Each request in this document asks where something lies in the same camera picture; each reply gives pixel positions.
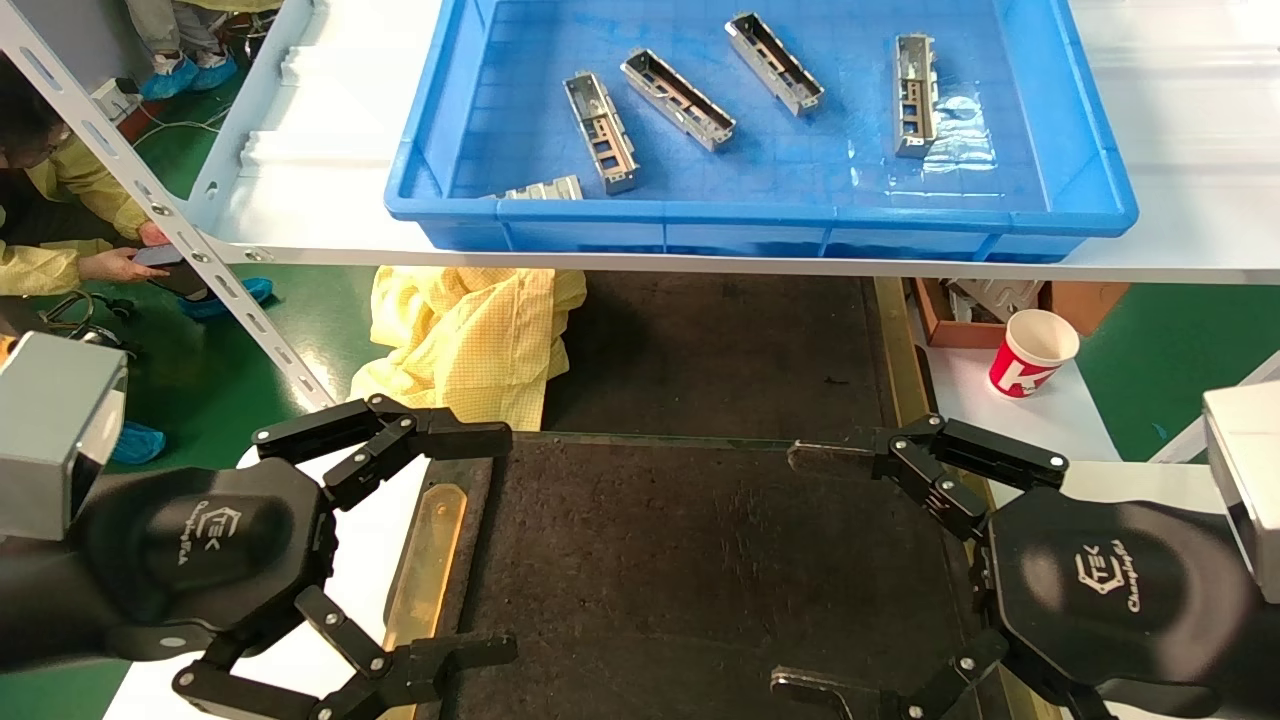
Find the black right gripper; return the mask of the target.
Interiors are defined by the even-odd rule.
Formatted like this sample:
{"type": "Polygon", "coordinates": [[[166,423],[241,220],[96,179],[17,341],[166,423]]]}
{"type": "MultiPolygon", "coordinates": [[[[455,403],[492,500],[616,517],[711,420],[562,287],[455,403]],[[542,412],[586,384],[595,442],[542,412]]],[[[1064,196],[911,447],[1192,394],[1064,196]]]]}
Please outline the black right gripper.
{"type": "MultiPolygon", "coordinates": [[[[1074,682],[1207,687],[1262,633],[1263,596],[1221,514],[1073,498],[1057,492],[1064,456],[959,419],[931,414],[860,437],[861,446],[797,441],[788,465],[888,480],[961,542],[988,524],[987,502],[961,471],[1033,489],[989,519],[998,615],[1074,682]]],[[[841,719],[942,719],[1009,651],[1006,635],[987,629],[906,694],[786,666],[771,671],[771,692],[841,719]]]]}

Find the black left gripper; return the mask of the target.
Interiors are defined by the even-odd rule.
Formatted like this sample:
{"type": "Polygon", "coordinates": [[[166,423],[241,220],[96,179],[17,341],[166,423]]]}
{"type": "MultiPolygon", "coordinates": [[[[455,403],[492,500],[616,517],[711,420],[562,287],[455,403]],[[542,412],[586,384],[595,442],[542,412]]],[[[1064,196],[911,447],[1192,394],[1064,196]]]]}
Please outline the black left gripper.
{"type": "Polygon", "coordinates": [[[70,525],[104,612],[96,652],[159,661],[205,651],[172,689],[221,719],[379,719],[438,703],[458,673],[512,664],[516,638],[468,633],[384,650],[319,588],[338,547],[332,507],[349,511],[417,457],[502,457],[512,445],[504,421],[374,395],[257,430],[259,457],[278,459],[250,468],[104,478],[70,525]],[[343,448],[353,452],[324,474],[325,495],[291,465],[343,448]],[[233,673],[301,624],[349,665],[340,688],[315,697],[233,673]]]}

